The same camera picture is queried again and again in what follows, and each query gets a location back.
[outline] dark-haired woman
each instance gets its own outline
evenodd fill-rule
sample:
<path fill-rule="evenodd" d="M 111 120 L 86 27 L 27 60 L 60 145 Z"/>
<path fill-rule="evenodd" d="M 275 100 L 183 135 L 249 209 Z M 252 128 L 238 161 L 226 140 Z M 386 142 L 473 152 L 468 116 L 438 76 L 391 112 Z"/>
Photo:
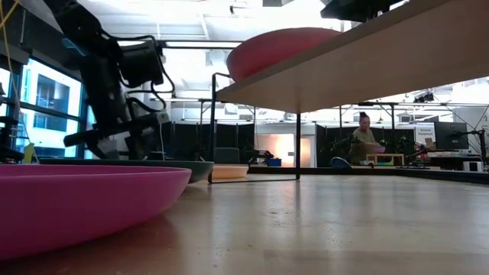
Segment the dark-haired woman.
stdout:
<path fill-rule="evenodd" d="M 359 164 L 361 160 L 367 159 L 367 154 L 374 154 L 375 147 L 380 146 L 376 141 L 374 134 L 370 130 L 370 117 L 365 112 L 360 113 L 360 127 L 353 131 L 353 136 L 360 143 L 352 144 L 350 158 L 353 164 Z"/>

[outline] monitor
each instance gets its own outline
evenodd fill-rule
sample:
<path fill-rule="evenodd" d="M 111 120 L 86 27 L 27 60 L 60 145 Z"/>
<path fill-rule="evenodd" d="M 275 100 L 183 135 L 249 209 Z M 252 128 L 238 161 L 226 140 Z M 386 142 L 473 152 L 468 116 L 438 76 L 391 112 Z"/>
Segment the monitor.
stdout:
<path fill-rule="evenodd" d="M 435 122 L 436 149 L 468 149 L 467 124 L 459 122 Z"/>

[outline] wooden shelf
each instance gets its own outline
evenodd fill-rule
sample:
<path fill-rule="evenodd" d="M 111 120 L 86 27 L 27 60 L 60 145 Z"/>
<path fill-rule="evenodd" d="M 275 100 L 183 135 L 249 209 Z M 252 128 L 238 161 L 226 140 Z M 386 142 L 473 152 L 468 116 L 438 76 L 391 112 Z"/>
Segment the wooden shelf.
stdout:
<path fill-rule="evenodd" d="M 488 0 L 412 0 L 217 93 L 312 112 L 489 76 Z"/>

